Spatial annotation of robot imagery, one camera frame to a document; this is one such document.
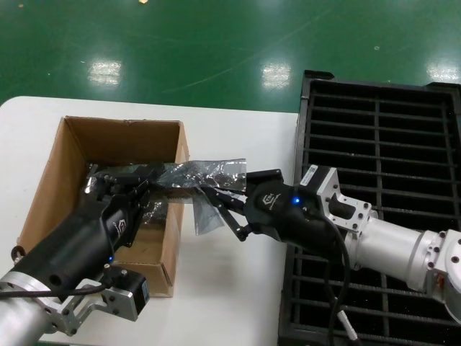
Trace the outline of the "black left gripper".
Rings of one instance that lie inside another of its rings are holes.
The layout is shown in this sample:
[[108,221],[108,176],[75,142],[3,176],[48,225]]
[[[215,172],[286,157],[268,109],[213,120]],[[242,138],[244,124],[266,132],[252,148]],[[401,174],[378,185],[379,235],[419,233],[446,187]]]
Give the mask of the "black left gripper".
[[114,196],[107,202],[93,200],[76,208],[14,266],[15,273],[45,286],[35,292],[15,291],[14,297],[64,300],[99,292],[76,286],[84,279],[99,277],[120,247],[133,245],[150,193],[135,198],[127,195],[137,187],[154,184],[163,173],[163,164],[108,168],[107,182]]

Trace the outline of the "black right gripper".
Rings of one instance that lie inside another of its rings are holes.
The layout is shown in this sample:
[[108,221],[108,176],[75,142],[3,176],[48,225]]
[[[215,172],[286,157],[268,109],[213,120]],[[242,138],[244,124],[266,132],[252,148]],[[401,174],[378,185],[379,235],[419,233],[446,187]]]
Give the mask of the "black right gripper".
[[[341,257],[339,230],[315,207],[314,198],[283,182],[280,169],[247,172],[245,203],[214,187],[204,193],[239,241],[252,232],[319,257]],[[244,215],[248,225],[241,226],[232,213]]]

